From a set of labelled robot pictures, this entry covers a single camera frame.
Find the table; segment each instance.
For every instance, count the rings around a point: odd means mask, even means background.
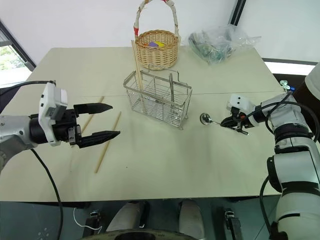
[[[256,196],[268,174],[266,161],[274,154],[274,138],[264,125],[249,136],[218,125],[202,125],[207,112],[215,121],[229,116],[231,93],[252,102],[283,93],[252,49],[228,61],[208,66],[187,48],[180,48],[173,69],[192,86],[189,119],[179,130],[131,110],[123,80],[134,70],[129,47],[53,48],[29,81],[56,80],[73,104],[104,103],[112,110],[96,114],[84,135],[111,130],[122,111],[100,171],[95,174],[103,144],[79,149],[68,143],[36,148],[48,166],[64,202],[196,197]],[[38,112],[43,85],[21,88],[2,114]],[[81,115],[83,125],[89,115]],[[276,194],[269,185],[265,194]],[[13,157],[0,175],[0,201],[54,202],[51,183],[31,151]]]

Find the clear plastic bag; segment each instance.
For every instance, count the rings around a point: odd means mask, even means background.
[[[220,63],[235,52],[251,49],[261,39],[248,37],[239,27],[227,26],[192,33],[188,42],[193,51],[208,64]]]

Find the purple object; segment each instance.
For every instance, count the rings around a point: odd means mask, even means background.
[[[158,44],[156,44],[155,42],[151,41],[149,44],[148,44],[149,47],[159,47]]]

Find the wicker basket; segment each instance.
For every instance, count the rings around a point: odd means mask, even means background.
[[[136,19],[133,26],[135,45],[137,56],[140,64],[152,70],[161,70],[162,68],[154,67],[161,66],[163,68],[169,68],[173,66],[177,61],[178,45],[180,42],[178,20],[176,14],[176,8],[172,0],[163,0],[172,10],[174,20],[174,34],[170,31],[165,30],[151,30],[144,32],[138,36],[139,31],[139,17],[145,4],[150,3],[152,0],[144,0],[136,13]],[[147,46],[150,42],[159,41],[164,46]]]

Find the black cable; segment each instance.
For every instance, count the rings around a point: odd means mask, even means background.
[[[6,94],[7,92],[10,92],[11,90],[16,89],[16,88],[20,88],[22,86],[31,85],[31,84],[47,84],[47,83],[56,84],[54,81],[25,81],[25,82],[11,86],[8,89],[4,90],[3,92],[0,93],[0,97],[2,95]]]
[[[246,115],[245,118],[241,121],[241,124],[243,124],[243,123],[245,122],[245,120],[247,120],[247,119],[248,119],[249,117],[251,117],[253,114],[258,113],[258,112],[260,112],[261,110],[266,109],[266,108],[268,108],[268,107],[277,105],[278,103],[279,103],[279,102],[269,103],[269,104],[267,104],[267,105],[265,105],[265,106],[263,106],[263,107],[255,110],[255,111],[249,113],[249,114]],[[314,139],[313,139],[313,141],[314,141],[314,142],[318,141],[319,135],[320,135],[320,123],[319,123],[319,120],[318,120],[316,114],[314,113],[314,111],[312,111],[312,109],[309,108],[309,107],[307,107],[306,105],[303,105],[303,104],[298,103],[298,102],[283,101],[281,104],[296,105],[296,106],[299,106],[300,108],[303,108],[305,111],[307,111],[307,112],[311,115],[311,117],[312,117],[312,119],[313,119],[313,121],[314,121],[314,124],[315,124],[315,134],[314,134]]]
[[[262,211],[262,215],[263,215],[263,219],[264,219],[266,228],[268,229],[268,232],[271,233],[271,225],[270,225],[270,222],[268,219],[268,215],[266,213],[264,200],[263,200],[265,187],[266,187],[268,181],[269,181],[269,176],[267,176],[262,183],[262,186],[260,188],[259,200],[260,200],[260,207],[261,207],[261,211]]]
[[[31,152],[33,152],[33,154],[36,156],[36,158],[39,160],[41,165],[44,167],[46,173],[48,174],[48,177],[49,177],[49,179],[50,179],[50,181],[52,183],[52,186],[53,186],[53,189],[54,189],[54,192],[55,192],[55,195],[56,195],[56,199],[58,201],[58,205],[59,205],[59,208],[60,208],[60,226],[59,226],[58,235],[57,235],[56,239],[59,240],[60,239],[60,235],[61,235],[61,231],[62,231],[62,225],[64,224],[64,210],[63,210],[63,206],[62,206],[62,203],[61,203],[61,200],[60,200],[59,192],[58,192],[57,186],[55,184],[55,181],[52,178],[52,176],[50,174],[50,171],[47,168],[47,166],[45,165],[45,163],[41,160],[40,156],[38,155],[38,153],[34,149],[30,149],[30,150],[31,150]]]
[[[268,124],[268,121],[269,121],[269,118],[271,116],[271,114],[273,113],[274,110],[277,109],[277,107],[279,107],[285,100],[288,99],[288,97],[292,94],[292,91],[288,91],[288,93],[286,94],[286,96],[277,104],[275,105],[269,112],[268,114],[266,115],[265,117],[265,126],[266,128],[269,130],[270,133],[274,134],[274,132],[272,131],[272,129],[269,127],[269,124]]]

